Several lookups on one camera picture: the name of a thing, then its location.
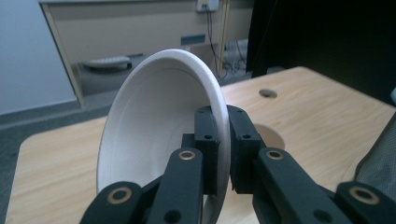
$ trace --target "wall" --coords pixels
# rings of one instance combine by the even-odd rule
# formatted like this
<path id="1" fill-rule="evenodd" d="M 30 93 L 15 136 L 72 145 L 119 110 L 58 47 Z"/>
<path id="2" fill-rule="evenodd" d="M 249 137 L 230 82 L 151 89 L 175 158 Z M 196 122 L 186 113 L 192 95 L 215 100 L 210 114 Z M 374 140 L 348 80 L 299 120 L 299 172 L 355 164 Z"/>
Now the wall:
<path id="1" fill-rule="evenodd" d="M 36 0 L 0 1 L 0 115 L 76 101 Z"/>

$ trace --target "floor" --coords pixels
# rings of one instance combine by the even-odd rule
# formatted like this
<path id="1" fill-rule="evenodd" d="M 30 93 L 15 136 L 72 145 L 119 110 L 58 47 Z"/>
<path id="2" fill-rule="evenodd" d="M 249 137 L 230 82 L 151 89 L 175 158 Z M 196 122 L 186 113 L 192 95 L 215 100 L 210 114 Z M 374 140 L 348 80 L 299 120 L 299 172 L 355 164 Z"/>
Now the floor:
<path id="1" fill-rule="evenodd" d="M 223 69 L 218 78 L 220 86 L 250 78 L 250 74 L 245 72 L 247 47 L 246 40 L 227 44 Z M 148 56 L 149 54 L 129 56 L 133 68 Z M 118 89 L 132 69 L 91 71 L 81 64 L 79 70 L 85 108 L 74 102 L 0 116 L 0 223 L 6 221 L 9 195 L 21 143 L 35 133 L 106 116 Z"/>

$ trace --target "wall socket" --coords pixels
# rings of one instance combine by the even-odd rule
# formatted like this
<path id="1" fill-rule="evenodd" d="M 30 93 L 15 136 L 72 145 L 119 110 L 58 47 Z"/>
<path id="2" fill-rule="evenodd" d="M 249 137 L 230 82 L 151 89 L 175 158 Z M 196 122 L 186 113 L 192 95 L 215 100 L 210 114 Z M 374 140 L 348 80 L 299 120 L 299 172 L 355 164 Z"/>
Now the wall socket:
<path id="1" fill-rule="evenodd" d="M 217 11 L 219 9 L 219 0 L 197 0 L 196 10 L 199 12 Z"/>

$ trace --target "metal ring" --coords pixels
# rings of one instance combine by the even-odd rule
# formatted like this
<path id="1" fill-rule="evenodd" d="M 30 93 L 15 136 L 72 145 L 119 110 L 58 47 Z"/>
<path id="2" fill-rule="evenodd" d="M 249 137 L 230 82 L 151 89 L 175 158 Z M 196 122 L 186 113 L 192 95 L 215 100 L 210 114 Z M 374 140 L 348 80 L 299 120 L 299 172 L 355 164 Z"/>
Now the metal ring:
<path id="1" fill-rule="evenodd" d="M 269 151 L 267 151 L 267 152 L 265 153 L 265 155 L 266 155 L 268 158 L 273 159 L 273 160 L 276 160 L 276 161 L 282 160 L 282 159 L 283 159 L 283 154 L 280 153 L 280 152 L 278 152 L 278 151 L 276 151 L 276 150 L 269 150 Z"/>
<path id="2" fill-rule="evenodd" d="M 183 161 L 190 161 L 194 159 L 195 153 L 193 151 L 186 150 L 178 153 L 178 157 L 181 158 Z"/>
<path id="3" fill-rule="evenodd" d="M 361 203 L 378 204 L 379 198 L 369 189 L 354 186 L 349 189 L 350 195 Z"/>
<path id="4" fill-rule="evenodd" d="M 120 191 L 123 191 L 125 193 L 125 195 L 119 199 L 114 198 L 114 195 Z M 120 188 L 111 190 L 111 192 L 107 195 L 107 201 L 112 204 L 125 203 L 128 199 L 131 198 L 131 196 L 132 196 L 131 189 L 129 189 L 127 187 L 120 187 Z"/>

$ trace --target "white bowl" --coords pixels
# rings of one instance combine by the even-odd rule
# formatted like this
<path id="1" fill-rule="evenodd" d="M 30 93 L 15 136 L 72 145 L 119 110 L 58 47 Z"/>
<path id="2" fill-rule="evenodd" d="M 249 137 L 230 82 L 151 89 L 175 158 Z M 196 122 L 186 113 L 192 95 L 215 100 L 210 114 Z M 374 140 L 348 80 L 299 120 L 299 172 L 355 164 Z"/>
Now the white bowl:
<path id="1" fill-rule="evenodd" d="M 218 193 L 206 198 L 203 222 L 216 222 L 230 171 L 228 111 L 210 69 L 184 50 L 148 57 L 123 83 L 102 135 L 98 192 L 118 181 L 143 187 L 162 175 L 171 153 L 181 146 L 182 134 L 193 133 L 195 110 L 206 105 L 212 107 L 221 142 Z"/>

